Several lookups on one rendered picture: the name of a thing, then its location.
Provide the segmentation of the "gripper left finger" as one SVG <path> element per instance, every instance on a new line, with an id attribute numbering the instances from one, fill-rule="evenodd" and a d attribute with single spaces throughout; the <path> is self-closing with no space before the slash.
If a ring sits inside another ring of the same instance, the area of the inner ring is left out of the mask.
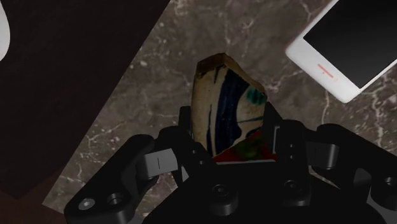
<path id="1" fill-rule="evenodd" d="M 191 107 L 183 106 L 178 125 L 162 129 L 157 138 L 146 134 L 129 138 L 67 203 L 67 224 L 130 223 L 143 196 L 166 172 L 185 171 L 203 189 L 216 164 L 193 140 L 192 118 Z"/>

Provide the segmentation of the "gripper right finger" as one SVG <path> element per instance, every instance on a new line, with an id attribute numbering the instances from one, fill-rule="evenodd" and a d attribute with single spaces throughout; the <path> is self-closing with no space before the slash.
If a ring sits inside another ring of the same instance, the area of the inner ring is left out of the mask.
<path id="1" fill-rule="evenodd" d="M 282 167 L 282 179 L 309 187 L 308 168 L 330 180 L 346 196 L 397 211 L 397 156 L 332 123 L 310 130 L 283 119 L 271 103 L 264 111 L 263 135 Z"/>

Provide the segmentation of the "cream blue painted ceramic shard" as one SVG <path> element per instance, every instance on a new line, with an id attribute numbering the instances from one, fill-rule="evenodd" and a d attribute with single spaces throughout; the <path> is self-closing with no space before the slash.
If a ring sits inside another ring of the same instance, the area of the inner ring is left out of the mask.
<path id="1" fill-rule="evenodd" d="M 191 100 L 194 141 L 216 162 L 275 160 L 262 137 L 267 99 L 263 85 L 227 54 L 199 61 Z"/>

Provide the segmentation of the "white smartphone with black screen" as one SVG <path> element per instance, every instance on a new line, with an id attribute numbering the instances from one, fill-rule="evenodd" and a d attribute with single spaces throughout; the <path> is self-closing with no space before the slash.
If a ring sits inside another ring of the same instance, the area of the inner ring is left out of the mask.
<path id="1" fill-rule="evenodd" d="M 348 103 L 397 65 L 397 0 L 330 0 L 285 52 Z"/>

